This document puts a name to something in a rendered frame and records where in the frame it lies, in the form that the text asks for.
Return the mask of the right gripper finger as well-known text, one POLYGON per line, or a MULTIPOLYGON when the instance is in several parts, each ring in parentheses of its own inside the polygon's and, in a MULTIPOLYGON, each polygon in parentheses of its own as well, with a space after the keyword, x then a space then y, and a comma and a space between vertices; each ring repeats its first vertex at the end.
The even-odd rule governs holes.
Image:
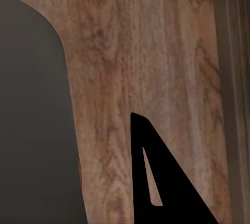
POLYGON ((134 224, 218 224, 150 121, 131 113, 134 224), (151 203, 143 148, 162 206, 151 203))

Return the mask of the trash can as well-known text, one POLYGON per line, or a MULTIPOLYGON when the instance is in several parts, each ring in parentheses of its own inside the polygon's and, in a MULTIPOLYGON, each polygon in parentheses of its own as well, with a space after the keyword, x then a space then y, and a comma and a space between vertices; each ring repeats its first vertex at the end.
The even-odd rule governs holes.
POLYGON ((0 224, 88 224, 64 48, 20 0, 0 0, 0 224))

